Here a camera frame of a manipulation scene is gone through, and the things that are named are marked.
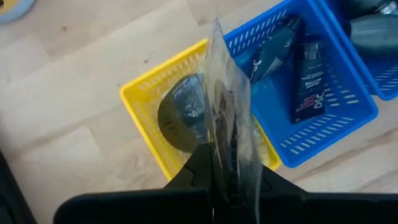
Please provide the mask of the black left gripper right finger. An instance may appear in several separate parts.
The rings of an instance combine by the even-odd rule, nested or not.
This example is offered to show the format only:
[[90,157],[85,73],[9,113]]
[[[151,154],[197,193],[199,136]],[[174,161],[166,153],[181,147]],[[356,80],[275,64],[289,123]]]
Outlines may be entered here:
[[253,176],[235,177],[238,204],[233,223],[302,223],[306,191],[266,166]]

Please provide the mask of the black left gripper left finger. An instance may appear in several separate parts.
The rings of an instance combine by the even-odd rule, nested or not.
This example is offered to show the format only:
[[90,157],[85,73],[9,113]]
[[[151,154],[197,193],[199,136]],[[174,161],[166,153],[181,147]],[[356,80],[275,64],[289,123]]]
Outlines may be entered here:
[[173,190],[175,223],[231,223],[230,207],[216,185],[213,144],[199,145],[164,187]]

